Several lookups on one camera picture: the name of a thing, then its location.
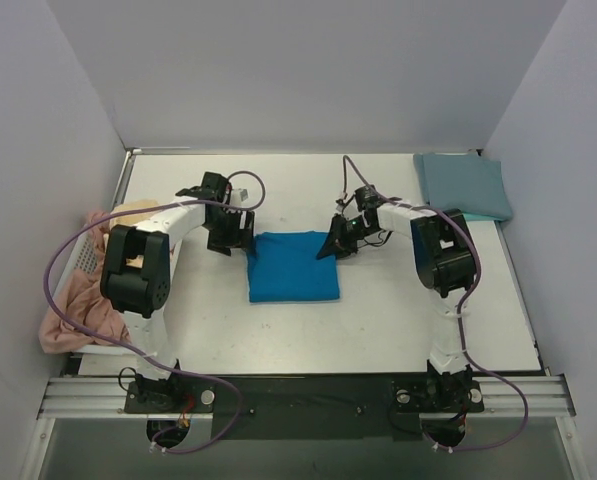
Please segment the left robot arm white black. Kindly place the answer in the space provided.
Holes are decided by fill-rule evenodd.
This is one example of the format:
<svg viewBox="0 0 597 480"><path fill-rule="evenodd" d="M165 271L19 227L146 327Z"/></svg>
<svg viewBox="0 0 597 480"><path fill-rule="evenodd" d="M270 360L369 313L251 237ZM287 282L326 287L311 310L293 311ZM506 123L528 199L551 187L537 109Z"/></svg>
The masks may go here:
<svg viewBox="0 0 597 480"><path fill-rule="evenodd" d="M234 187L232 179L206 172L172 203L148 207L144 220L110 228L101 293L122 314L130 345L139 351L132 395L162 412L177 409L184 397L164 320L183 238L204 228L210 251L226 256L234 249L255 251L254 209L245 205L247 190Z"/></svg>

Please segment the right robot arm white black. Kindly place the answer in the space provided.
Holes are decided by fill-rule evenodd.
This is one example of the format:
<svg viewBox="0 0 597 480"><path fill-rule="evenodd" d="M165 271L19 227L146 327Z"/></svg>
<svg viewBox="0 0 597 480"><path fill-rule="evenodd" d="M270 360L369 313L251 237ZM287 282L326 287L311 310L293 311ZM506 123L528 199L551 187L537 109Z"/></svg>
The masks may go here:
<svg viewBox="0 0 597 480"><path fill-rule="evenodd" d="M347 258L358 252L368 238L399 234L411 241L417 277L432 297L433 335L424 393L420 397L433 409L447 409L469 398L472 370L461 343L458 300L474 284L477 264L467 222L458 209L439 213L404 207L397 200L380 198L372 186L336 200L318 259Z"/></svg>

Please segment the bright blue t shirt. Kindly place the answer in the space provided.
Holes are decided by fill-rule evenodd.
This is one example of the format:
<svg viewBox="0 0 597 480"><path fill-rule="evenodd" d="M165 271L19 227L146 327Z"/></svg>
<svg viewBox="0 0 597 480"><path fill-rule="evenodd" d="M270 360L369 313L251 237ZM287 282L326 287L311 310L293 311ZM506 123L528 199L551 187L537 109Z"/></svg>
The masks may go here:
<svg viewBox="0 0 597 480"><path fill-rule="evenodd" d="M265 232L247 256L252 303L326 302L340 298L336 259L319 260L324 232Z"/></svg>

